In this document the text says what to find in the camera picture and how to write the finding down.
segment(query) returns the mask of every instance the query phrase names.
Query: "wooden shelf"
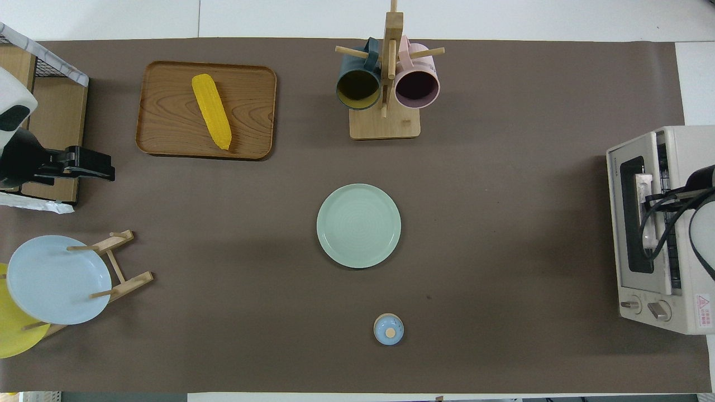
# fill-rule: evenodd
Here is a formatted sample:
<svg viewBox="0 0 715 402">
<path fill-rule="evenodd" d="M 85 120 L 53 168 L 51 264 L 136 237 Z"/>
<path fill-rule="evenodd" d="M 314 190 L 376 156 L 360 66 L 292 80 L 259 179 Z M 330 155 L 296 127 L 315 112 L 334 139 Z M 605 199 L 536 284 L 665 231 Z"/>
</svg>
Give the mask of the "wooden shelf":
<svg viewBox="0 0 715 402">
<path fill-rule="evenodd" d="M 32 92 L 35 78 L 35 56 L 13 44 L 0 44 L 0 67 L 27 87 Z"/>
<path fill-rule="evenodd" d="M 38 107 L 30 116 L 29 130 L 49 149 L 82 144 L 87 88 L 66 77 L 37 77 L 33 95 Z M 55 179 L 54 185 L 22 185 L 21 194 L 63 202 L 77 201 L 79 179 Z"/>
</svg>

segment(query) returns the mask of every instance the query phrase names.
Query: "tray rim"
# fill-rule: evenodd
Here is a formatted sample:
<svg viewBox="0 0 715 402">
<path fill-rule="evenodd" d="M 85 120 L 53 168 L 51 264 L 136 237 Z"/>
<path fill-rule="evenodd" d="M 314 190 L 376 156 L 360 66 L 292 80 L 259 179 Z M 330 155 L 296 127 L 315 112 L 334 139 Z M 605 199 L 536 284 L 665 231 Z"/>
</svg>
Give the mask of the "tray rim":
<svg viewBox="0 0 715 402">
<path fill-rule="evenodd" d="M 155 151 L 149 151 L 145 147 L 141 145 L 141 141 L 139 140 L 139 130 L 142 125 L 142 105 L 144 104 L 144 93 L 146 92 L 146 81 L 147 81 L 147 76 L 151 72 L 151 70 L 159 65 L 169 65 L 169 66 L 185 66 L 185 65 L 193 65 L 196 67 L 226 67 L 226 68 L 240 68 L 240 69 L 261 69 L 265 70 L 266 72 L 269 72 L 272 77 L 273 77 L 273 107 L 271 110 L 271 113 L 273 113 L 273 119 L 271 120 L 271 135 L 270 135 L 270 143 L 268 144 L 268 149 L 266 152 L 259 157 L 238 157 L 238 156 L 231 156 L 231 155 L 190 155 L 190 154 L 177 154 L 174 152 L 155 152 Z M 163 157 L 193 157 L 193 158 L 202 158 L 202 159 L 218 159 L 218 160 L 262 160 L 268 156 L 268 154 L 273 151 L 273 137 L 275 136 L 275 102 L 276 102 L 276 95 L 277 95 L 277 88 L 278 88 L 278 76 L 276 75 L 275 71 L 273 71 L 272 68 L 268 66 L 262 66 L 262 65 L 249 65 L 249 64 L 228 64 L 228 63 L 205 63 L 205 62 L 179 62 L 175 60 L 154 60 L 153 62 L 147 64 L 147 66 L 144 68 L 144 73 L 142 74 L 142 89 L 139 91 L 139 114 L 137 116 L 137 129 L 136 132 L 134 133 L 134 143 L 137 144 L 137 147 L 139 148 L 140 151 L 142 151 L 145 154 L 151 155 L 151 156 L 163 156 Z"/>
</svg>

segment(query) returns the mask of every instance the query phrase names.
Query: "green plate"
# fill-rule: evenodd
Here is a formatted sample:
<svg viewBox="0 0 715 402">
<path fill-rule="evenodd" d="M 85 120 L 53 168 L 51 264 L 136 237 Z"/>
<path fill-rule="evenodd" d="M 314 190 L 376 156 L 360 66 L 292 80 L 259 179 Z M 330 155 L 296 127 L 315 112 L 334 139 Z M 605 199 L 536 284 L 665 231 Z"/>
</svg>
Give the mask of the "green plate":
<svg viewBox="0 0 715 402">
<path fill-rule="evenodd" d="M 317 213 L 317 237 L 337 263 L 367 268 L 384 261 L 400 240 L 400 211 L 377 187 L 346 185 L 329 195 Z"/>
</svg>

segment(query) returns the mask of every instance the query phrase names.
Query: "white table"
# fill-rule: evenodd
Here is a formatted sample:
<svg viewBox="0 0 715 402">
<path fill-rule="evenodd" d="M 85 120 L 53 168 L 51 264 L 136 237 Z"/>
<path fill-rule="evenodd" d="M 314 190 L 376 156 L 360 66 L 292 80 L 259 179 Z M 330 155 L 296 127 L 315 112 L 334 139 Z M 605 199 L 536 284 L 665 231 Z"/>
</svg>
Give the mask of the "white table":
<svg viewBox="0 0 715 402">
<path fill-rule="evenodd" d="M 388 8 L 388 0 L 0 0 L 0 21 L 38 41 L 364 38 L 382 35 Z M 405 12 L 405 33 L 414 38 L 678 42 L 685 124 L 715 124 L 715 5 L 707 0 L 402 0 L 398 10 Z M 708 336 L 708 347 L 712 375 L 715 335 Z M 190 394 L 189 401 L 376 402 L 429 400 L 438 395 L 203 393 Z M 537 397 L 444 396 L 450 400 Z"/>
</svg>

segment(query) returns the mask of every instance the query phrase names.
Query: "oven window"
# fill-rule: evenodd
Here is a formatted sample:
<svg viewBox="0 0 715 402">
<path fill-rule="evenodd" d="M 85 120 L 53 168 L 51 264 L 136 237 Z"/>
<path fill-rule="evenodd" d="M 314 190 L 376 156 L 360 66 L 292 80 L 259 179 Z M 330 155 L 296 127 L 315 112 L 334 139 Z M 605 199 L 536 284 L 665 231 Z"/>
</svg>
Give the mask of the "oven window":
<svg viewBox="0 0 715 402">
<path fill-rule="evenodd" d="M 644 172 L 643 157 L 633 158 L 620 166 L 621 191 L 623 193 L 623 221 L 626 224 L 626 247 L 628 248 L 628 268 L 635 273 L 653 273 L 653 263 L 648 261 L 640 250 L 638 229 L 638 194 L 636 175 Z"/>
</svg>

